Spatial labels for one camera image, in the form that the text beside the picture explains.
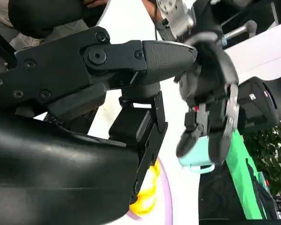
teal object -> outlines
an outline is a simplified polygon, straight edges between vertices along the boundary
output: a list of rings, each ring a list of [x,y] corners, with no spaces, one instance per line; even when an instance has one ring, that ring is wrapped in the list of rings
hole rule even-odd
[[[189,166],[194,173],[209,173],[214,170],[214,163],[211,162],[208,153],[208,136],[204,136],[198,139],[195,146],[183,157],[179,158],[179,162],[182,166]]]

person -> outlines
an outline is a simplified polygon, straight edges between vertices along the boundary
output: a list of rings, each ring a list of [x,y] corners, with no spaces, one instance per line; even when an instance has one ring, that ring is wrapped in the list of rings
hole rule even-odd
[[[86,30],[97,23],[100,15],[103,13],[104,7],[106,6],[108,0],[81,0],[83,4],[88,8],[100,8],[97,10],[97,15],[94,17],[86,18],[84,20],[78,20],[54,28],[53,32],[43,39],[36,39],[23,35],[17,31],[9,17],[8,17],[8,4],[9,0],[0,0],[0,34],[7,40],[13,48],[17,51],[25,48],[39,45],[48,41],[53,41],[55,39],[77,33],[82,30]],[[5,61],[0,57],[0,73],[4,72],[6,68],[4,67]]]

